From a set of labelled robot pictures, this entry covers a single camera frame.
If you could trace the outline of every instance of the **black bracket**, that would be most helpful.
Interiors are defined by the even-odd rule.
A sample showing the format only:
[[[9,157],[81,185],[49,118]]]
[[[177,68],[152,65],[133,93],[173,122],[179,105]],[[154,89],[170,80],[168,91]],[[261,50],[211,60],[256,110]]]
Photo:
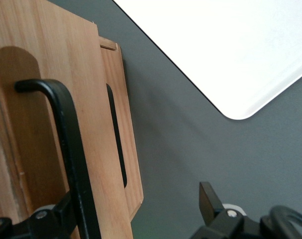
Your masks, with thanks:
[[[206,226],[191,239],[302,239],[291,224],[302,227],[302,215],[284,206],[275,206],[257,223],[233,209],[225,209],[210,183],[200,183],[200,210]]]
[[[16,225],[10,218],[0,218],[0,239],[69,239],[76,225],[68,192],[53,209],[36,211]]]
[[[60,147],[70,187],[71,204],[73,205],[73,211],[79,227],[80,237],[82,239],[101,239],[86,158],[80,135],[78,118],[70,92],[61,82],[56,80],[23,80],[16,82],[14,87],[17,92],[21,93],[40,91],[48,98],[56,123]],[[38,233],[37,228],[41,228],[39,225],[44,223],[42,225],[44,230],[45,225],[49,226],[50,224],[51,226],[49,227],[54,227],[57,220],[66,220],[66,217],[63,216],[63,213],[66,212],[65,206],[67,204],[68,202],[66,203],[66,201],[64,201],[64,203],[58,204],[60,208],[56,206],[54,210],[43,211],[43,214],[46,214],[46,216],[43,218],[46,219],[36,220],[38,214],[35,213],[28,220],[18,224],[19,227],[15,227],[15,225],[13,228],[16,228],[16,233],[22,236],[20,238],[44,238]],[[67,232],[68,228],[70,229],[73,227],[72,220],[70,225],[67,225],[67,222],[57,223],[58,225],[62,224],[64,227],[66,227]],[[6,227],[6,225],[8,228],[10,228],[8,225],[11,225],[11,221],[8,221],[8,219],[5,219],[3,222],[0,221],[0,229],[2,227]]]

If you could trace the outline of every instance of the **white surface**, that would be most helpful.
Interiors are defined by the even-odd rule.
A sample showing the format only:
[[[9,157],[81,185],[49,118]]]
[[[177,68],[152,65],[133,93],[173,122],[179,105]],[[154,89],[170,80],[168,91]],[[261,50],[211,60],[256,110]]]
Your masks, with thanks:
[[[227,117],[302,76],[302,0],[114,0]]]

